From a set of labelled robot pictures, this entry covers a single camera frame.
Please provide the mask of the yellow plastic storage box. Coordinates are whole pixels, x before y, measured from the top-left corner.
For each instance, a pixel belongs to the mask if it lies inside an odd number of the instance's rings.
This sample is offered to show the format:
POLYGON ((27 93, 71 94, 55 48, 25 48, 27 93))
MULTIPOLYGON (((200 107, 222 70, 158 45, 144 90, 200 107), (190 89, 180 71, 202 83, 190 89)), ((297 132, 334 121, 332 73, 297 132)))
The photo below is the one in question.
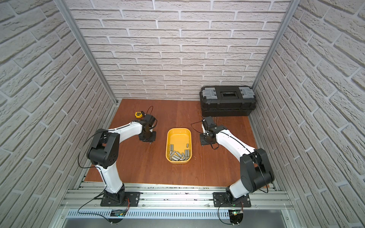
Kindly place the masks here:
POLYGON ((192 155, 191 131, 187 128, 170 129, 166 139, 166 159, 172 164, 186 164, 192 155))

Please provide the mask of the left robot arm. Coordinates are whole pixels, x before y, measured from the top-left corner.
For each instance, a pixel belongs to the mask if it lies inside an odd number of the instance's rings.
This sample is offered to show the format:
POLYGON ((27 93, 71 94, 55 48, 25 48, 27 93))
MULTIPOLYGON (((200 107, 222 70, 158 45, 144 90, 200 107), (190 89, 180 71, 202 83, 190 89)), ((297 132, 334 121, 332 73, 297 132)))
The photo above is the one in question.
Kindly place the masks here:
POLYGON ((121 205, 126 201, 125 186, 116 166, 120 143, 136 135, 142 142, 154 142, 156 132, 153 129, 156 124, 156 118, 146 114, 141 120, 132 121, 124 126, 96 131, 86 157, 98 169, 105 185, 103 198, 111 201, 106 205, 121 205))

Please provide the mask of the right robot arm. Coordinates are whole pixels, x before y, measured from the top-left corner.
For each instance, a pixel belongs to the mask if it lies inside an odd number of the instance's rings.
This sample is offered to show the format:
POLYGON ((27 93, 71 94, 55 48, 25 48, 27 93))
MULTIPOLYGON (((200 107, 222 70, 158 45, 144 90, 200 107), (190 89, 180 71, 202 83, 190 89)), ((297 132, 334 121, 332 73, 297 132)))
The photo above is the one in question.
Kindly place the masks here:
POLYGON ((204 118, 201 124, 201 145, 213 146, 217 143, 240 162, 240 179, 226 189, 229 200, 237 200, 273 183, 274 172, 264 149, 247 145, 225 126, 217 125, 211 116, 204 118))

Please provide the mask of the yellow tape measure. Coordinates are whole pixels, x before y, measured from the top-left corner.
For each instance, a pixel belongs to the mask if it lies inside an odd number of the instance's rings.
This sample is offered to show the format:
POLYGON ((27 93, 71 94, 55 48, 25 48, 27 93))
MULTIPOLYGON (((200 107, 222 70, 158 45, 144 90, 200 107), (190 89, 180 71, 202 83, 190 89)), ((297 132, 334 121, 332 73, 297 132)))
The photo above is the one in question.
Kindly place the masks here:
POLYGON ((140 111, 140 112, 135 112, 135 117, 137 119, 141 119, 145 116, 145 113, 143 111, 140 111))

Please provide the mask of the black plastic toolbox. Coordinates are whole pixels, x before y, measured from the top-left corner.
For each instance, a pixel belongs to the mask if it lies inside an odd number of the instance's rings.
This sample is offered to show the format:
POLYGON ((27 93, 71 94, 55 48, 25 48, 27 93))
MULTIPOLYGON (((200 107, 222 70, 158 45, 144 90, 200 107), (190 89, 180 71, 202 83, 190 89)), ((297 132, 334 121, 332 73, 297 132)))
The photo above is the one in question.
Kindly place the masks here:
POLYGON ((248 86, 204 86, 200 91, 203 117, 249 116, 256 103, 256 96, 248 86))

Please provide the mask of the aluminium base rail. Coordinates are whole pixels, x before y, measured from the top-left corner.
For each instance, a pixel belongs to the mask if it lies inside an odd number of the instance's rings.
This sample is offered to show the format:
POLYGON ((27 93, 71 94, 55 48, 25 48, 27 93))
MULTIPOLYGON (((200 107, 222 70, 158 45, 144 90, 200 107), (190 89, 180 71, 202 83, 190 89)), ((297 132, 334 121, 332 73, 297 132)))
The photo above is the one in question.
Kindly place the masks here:
POLYGON ((273 185, 250 193, 237 202, 224 199, 225 188, 163 184, 125 185, 127 202, 101 206, 103 185, 84 182, 77 190, 69 190, 61 202, 62 218, 103 219, 221 219, 228 222, 234 216, 245 216, 249 211, 279 212, 290 219, 294 209, 286 192, 273 185))

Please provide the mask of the aluminium frame post left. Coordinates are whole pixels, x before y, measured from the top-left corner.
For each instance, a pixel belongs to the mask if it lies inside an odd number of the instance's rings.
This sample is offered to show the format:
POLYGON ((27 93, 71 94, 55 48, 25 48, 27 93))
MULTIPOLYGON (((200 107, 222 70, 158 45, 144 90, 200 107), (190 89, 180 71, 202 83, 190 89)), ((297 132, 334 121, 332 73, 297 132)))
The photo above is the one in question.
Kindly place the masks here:
POLYGON ((75 39, 79 43, 81 49, 83 50, 92 68, 95 70, 97 77, 99 78, 101 84, 103 85, 104 89, 109 95, 112 103, 114 105, 118 105, 118 100, 116 99, 116 96, 114 95, 106 77, 104 76, 99 64, 97 63, 95 56, 93 55, 85 37, 83 36, 81 29, 77 25, 76 20, 72 16, 72 13, 68 8, 66 2, 64 0, 55 0, 55 4, 57 5, 60 13, 64 17, 66 23, 68 24, 70 30, 72 31, 75 39))

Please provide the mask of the aluminium frame post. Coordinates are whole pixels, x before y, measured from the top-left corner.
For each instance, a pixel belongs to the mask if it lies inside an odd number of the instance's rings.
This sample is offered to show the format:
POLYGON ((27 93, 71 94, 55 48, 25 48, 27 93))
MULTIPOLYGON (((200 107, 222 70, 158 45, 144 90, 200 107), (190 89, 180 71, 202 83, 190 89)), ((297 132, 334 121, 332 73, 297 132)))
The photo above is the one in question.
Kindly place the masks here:
POLYGON ((274 39, 273 39, 273 41, 270 45, 268 53, 266 54, 265 59, 264 59, 262 65, 261 65, 261 67, 258 71, 258 74, 255 78, 255 81, 254 81, 253 85, 252 85, 252 90, 255 90, 256 87, 258 86, 258 83, 260 82, 266 67, 269 65, 272 57, 274 56, 275 51, 276 51, 276 49, 277 49, 277 47, 278 47, 278 45, 279 45, 279 43, 282 39, 282 37, 283 37, 283 35, 284 35, 284 33, 285 33, 289 23, 290 23, 295 11, 296 11, 299 3, 300 3, 300 0, 292 0, 290 2, 289 6, 288 6, 288 9, 287 9, 287 11, 284 15, 283 21, 281 22, 281 24, 280 24, 280 26, 279 26, 276 34, 275 34, 275 37, 274 37, 274 39))
POLYGON ((95 56, 93 55, 85 37, 83 36, 81 29, 77 25, 76 20, 72 16, 72 13, 68 8, 66 2, 64 0, 55 0, 55 4, 57 5, 60 13, 64 17, 66 23, 68 24, 70 30, 72 31, 75 39, 79 43, 81 49, 83 50, 92 68, 95 70, 97 77, 99 78, 101 84, 103 85, 104 89, 109 95, 112 103, 114 105, 118 105, 118 100, 116 99, 116 96, 114 95, 106 77, 104 76, 99 64, 97 63, 95 56))

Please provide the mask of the aluminium frame post right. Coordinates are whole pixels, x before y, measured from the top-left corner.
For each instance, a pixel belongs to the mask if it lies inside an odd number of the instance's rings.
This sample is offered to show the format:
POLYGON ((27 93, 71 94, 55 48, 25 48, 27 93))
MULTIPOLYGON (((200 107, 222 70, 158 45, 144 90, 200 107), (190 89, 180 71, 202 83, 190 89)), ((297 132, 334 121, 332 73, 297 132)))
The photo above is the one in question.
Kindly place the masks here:
POLYGON ((262 65, 261 65, 261 67, 258 71, 258 74, 255 78, 255 81, 254 81, 253 85, 252 85, 252 90, 255 90, 256 87, 258 86, 258 83, 260 82, 266 67, 269 65, 272 57, 274 56, 275 51, 276 51, 276 49, 277 49, 277 47, 278 47, 278 45, 279 45, 279 43, 282 39, 282 37, 283 37, 283 35, 284 35, 284 33, 285 33, 289 23, 290 23, 295 11, 296 11, 299 3, 300 3, 300 0, 292 0, 290 2, 289 6, 288 6, 288 9, 287 9, 287 11, 284 15, 283 21, 281 22, 281 24, 280 24, 280 26, 279 26, 276 34, 275 34, 275 37, 274 37, 274 39, 273 39, 273 41, 270 45, 268 53, 266 54, 265 59, 264 59, 262 65))

